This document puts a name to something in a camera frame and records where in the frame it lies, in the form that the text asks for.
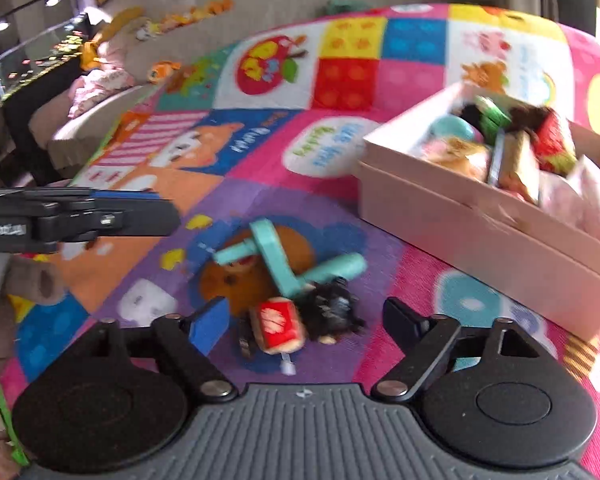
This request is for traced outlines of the packaged bread bun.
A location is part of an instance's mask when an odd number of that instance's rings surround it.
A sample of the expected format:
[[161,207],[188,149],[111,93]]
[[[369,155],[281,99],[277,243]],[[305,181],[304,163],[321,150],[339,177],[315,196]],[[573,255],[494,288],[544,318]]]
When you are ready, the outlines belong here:
[[488,174],[491,150],[484,144],[469,142],[457,136],[434,138],[420,148],[420,158],[477,181]]

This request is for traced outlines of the pink cardboard box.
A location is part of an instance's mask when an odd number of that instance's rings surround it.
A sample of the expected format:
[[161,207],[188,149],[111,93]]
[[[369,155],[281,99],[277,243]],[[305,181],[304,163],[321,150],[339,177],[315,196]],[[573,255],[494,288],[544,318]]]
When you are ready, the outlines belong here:
[[358,166],[358,214],[591,339],[600,333],[600,241],[416,155],[436,118],[484,92],[452,84],[368,134]]

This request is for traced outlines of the colourful cartoon play mat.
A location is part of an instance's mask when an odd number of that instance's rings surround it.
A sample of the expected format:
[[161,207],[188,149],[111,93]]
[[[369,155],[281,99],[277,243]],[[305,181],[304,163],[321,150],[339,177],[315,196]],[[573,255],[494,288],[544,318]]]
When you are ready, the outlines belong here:
[[193,58],[169,90],[152,88],[106,128],[76,184],[151,190],[182,226],[168,238],[103,238],[53,255],[68,285],[58,304],[16,299],[16,355],[0,377],[7,413],[99,318],[144,326],[215,296],[234,311],[275,294],[257,258],[227,268],[220,247],[268,218],[294,272],[349,252],[364,333],[309,344],[302,382],[372,384],[399,357],[380,326],[384,299],[486,325],[507,316],[592,394],[598,425],[583,463],[600,477],[600,336],[580,340],[471,276],[358,218],[353,168],[367,133],[454,82],[548,104],[600,132],[600,43],[529,14],[466,4],[411,4],[276,27]]

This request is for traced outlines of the yellow plush toys row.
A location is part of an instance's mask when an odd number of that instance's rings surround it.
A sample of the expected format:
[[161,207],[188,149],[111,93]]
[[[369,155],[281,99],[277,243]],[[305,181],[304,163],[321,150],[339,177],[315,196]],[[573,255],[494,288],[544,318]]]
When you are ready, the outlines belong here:
[[159,21],[146,20],[137,29],[135,37],[140,41],[156,38],[172,32],[174,29],[200,23],[208,18],[232,10],[234,0],[209,0],[202,6],[190,6],[180,13],[168,13]]

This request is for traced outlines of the pink plush toy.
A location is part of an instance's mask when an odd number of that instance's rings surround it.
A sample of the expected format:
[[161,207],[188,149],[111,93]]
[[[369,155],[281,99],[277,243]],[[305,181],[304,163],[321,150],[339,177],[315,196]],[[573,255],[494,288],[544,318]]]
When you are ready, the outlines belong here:
[[83,45],[84,74],[73,81],[69,89],[69,119],[78,118],[110,96],[134,86],[134,77],[124,68],[131,44],[130,35],[117,34],[99,44],[92,40]]

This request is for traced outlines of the teal plastic toy frame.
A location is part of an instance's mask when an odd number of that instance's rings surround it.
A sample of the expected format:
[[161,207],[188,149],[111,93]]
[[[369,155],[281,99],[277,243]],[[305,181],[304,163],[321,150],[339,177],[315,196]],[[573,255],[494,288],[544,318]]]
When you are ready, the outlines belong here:
[[335,278],[351,281],[367,269],[366,259],[358,252],[351,252],[324,261],[303,274],[294,274],[274,224],[268,219],[259,219],[251,222],[249,229],[250,237],[219,250],[213,255],[213,261],[227,266],[243,258],[260,256],[283,297],[299,297],[310,285],[324,285]]

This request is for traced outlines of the pink blue package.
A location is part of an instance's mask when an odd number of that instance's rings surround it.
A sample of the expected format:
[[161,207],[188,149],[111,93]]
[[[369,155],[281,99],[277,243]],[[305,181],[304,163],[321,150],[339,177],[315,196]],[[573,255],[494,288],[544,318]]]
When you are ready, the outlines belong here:
[[536,205],[541,171],[525,131],[496,135],[486,183]]

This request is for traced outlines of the red small toy drum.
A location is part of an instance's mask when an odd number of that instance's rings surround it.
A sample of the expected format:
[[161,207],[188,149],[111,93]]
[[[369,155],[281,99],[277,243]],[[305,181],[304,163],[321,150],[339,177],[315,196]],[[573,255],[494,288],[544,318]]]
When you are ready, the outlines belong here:
[[269,356],[278,356],[280,371],[294,376],[296,367],[291,356],[306,343],[306,330],[294,302],[275,297],[250,310],[254,339],[260,350]]

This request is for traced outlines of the orange fish plush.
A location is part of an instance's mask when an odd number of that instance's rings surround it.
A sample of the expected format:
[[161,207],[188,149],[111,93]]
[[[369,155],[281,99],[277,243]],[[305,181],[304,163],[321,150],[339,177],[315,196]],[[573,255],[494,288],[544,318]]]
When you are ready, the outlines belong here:
[[155,63],[148,70],[147,80],[151,84],[162,84],[168,80],[173,74],[180,70],[182,64],[172,61],[160,61]]

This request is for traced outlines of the crochet doll green scarf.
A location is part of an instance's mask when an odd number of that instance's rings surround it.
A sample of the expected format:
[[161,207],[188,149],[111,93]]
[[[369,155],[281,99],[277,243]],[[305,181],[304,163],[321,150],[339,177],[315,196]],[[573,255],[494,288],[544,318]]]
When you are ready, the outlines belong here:
[[476,96],[456,114],[475,127],[491,146],[499,132],[528,133],[533,153],[543,171],[565,177],[576,166],[577,151],[569,122],[552,108],[519,105],[506,112],[486,96]]

